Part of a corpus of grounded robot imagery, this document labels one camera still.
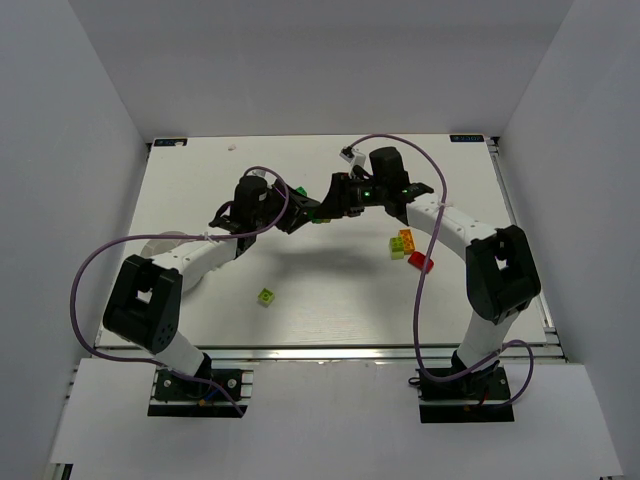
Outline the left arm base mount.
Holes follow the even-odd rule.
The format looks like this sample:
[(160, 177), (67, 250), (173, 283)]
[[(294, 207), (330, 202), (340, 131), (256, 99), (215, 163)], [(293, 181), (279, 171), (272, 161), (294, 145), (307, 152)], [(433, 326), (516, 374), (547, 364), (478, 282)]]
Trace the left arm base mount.
[(213, 369), (212, 380), (222, 386), (234, 405), (210, 385), (188, 382), (166, 369), (157, 370), (147, 415), (164, 418), (240, 418), (252, 395), (254, 371), (238, 368)]

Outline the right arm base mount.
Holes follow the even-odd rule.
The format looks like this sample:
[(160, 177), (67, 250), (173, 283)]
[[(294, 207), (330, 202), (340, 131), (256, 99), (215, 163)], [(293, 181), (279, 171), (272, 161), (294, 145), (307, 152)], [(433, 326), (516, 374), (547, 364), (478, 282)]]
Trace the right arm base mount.
[(417, 389), (420, 422), (422, 424), (512, 423), (513, 407), (503, 406), (511, 391), (503, 367), (471, 380), (469, 390), (463, 390), (465, 379), (438, 383), (416, 372), (408, 384)]

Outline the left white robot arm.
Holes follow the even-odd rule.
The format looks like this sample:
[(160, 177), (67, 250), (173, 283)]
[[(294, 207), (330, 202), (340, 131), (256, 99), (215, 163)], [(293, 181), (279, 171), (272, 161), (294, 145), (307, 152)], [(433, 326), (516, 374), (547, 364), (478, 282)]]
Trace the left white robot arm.
[(232, 200), (221, 206), (200, 236), (153, 235), (180, 240), (171, 250), (127, 257), (103, 315), (105, 329), (142, 348), (150, 361), (177, 377), (211, 378), (211, 359), (179, 332), (182, 296), (205, 275), (239, 258), (270, 228), (290, 234), (317, 218), (321, 203), (275, 180), (241, 177)]

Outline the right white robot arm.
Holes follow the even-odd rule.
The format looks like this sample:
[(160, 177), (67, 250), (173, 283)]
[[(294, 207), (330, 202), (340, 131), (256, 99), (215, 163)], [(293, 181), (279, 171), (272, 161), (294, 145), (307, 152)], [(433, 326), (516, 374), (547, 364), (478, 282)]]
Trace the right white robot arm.
[(363, 155), (347, 146), (340, 155), (350, 168), (333, 174), (314, 218), (354, 217), (367, 207), (381, 206), (404, 225), (430, 234), (432, 244), (441, 243), (458, 255), (465, 263), (472, 315), (454, 352), (452, 372), (441, 380), (453, 382), (494, 368), (508, 346), (504, 339), (511, 325), (541, 291), (524, 231), (480, 222), (448, 204), (445, 193), (410, 181), (394, 147)]

